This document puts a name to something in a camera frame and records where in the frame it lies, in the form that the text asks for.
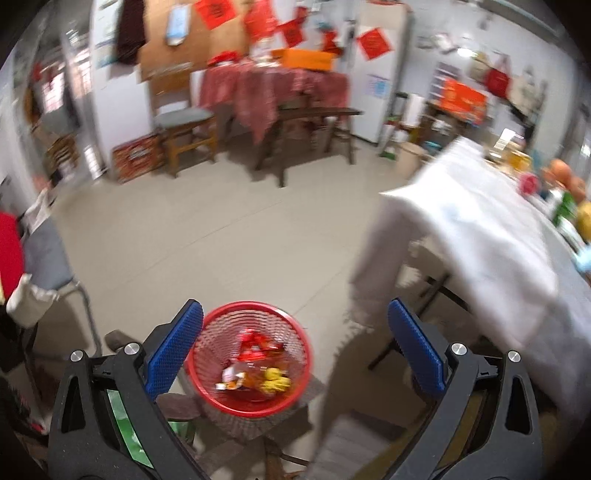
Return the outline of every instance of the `pumpkin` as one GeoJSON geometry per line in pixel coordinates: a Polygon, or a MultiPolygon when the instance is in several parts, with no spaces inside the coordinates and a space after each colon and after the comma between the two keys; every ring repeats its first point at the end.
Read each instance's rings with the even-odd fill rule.
{"type": "Polygon", "coordinates": [[[555,176],[556,181],[560,182],[568,190],[570,188],[573,172],[570,167],[559,158],[550,162],[550,171],[555,176]]]}
{"type": "Polygon", "coordinates": [[[577,205],[587,198],[587,186],[584,180],[579,177],[574,177],[571,180],[569,190],[577,205]]]}

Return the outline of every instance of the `table leg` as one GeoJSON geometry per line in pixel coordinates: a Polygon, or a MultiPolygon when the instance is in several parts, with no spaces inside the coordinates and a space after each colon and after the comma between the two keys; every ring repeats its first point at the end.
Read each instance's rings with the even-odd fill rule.
{"type": "Polygon", "coordinates": [[[335,128],[336,124],[339,123],[339,119],[332,121],[332,119],[326,118],[324,121],[327,122],[328,125],[326,127],[326,137],[324,139],[322,153],[329,153],[332,151],[333,139],[335,137],[335,128]]]}
{"type": "Polygon", "coordinates": [[[286,137],[287,128],[285,128],[285,123],[281,122],[279,141],[277,144],[277,150],[275,152],[279,166],[279,188],[283,188],[285,186],[285,155],[283,153],[283,145],[285,143],[286,137]]]}
{"type": "Polygon", "coordinates": [[[255,170],[262,169],[263,162],[273,152],[273,145],[275,143],[275,138],[277,137],[279,127],[280,123],[275,122],[265,134],[265,138],[259,147],[259,160],[256,164],[255,170]]]}
{"type": "Polygon", "coordinates": [[[347,149],[348,149],[348,156],[349,156],[349,165],[355,165],[355,157],[353,156],[353,134],[351,130],[353,130],[353,125],[351,121],[351,117],[348,116],[345,120],[347,125],[347,149]]]}

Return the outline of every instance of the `red tote bag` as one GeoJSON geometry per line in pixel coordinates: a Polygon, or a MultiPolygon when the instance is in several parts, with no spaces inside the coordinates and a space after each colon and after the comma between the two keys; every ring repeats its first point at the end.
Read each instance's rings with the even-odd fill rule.
{"type": "Polygon", "coordinates": [[[486,75],[486,88],[499,98],[507,98],[509,83],[511,82],[511,66],[509,57],[503,55],[499,63],[486,75]]]}

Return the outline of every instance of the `orange box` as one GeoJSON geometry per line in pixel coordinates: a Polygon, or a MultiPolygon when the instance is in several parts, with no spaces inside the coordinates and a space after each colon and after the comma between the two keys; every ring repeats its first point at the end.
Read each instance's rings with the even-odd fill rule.
{"type": "Polygon", "coordinates": [[[476,124],[480,124],[486,115],[486,95],[457,80],[447,79],[439,106],[462,118],[470,116],[476,124]]]}
{"type": "Polygon", "coordinates": [[[284,67],[292,69],[324,70],[330,71],[333,67],[334,53],[315,50],[302,50],[300,48],[278,48],[271,52],[284,67]]]}

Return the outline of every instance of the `green bottle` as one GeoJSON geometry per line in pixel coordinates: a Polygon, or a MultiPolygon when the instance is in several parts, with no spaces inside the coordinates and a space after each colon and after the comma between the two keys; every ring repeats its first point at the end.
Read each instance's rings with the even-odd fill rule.
{"type": "Polygon", "coordinates": [[[554,219],[552,220],[554,226],[558,226],[561,218],[571,223],[577,218],[577,204],[570,192],[564,192],[562,202],[556,209],[554,219]]]}

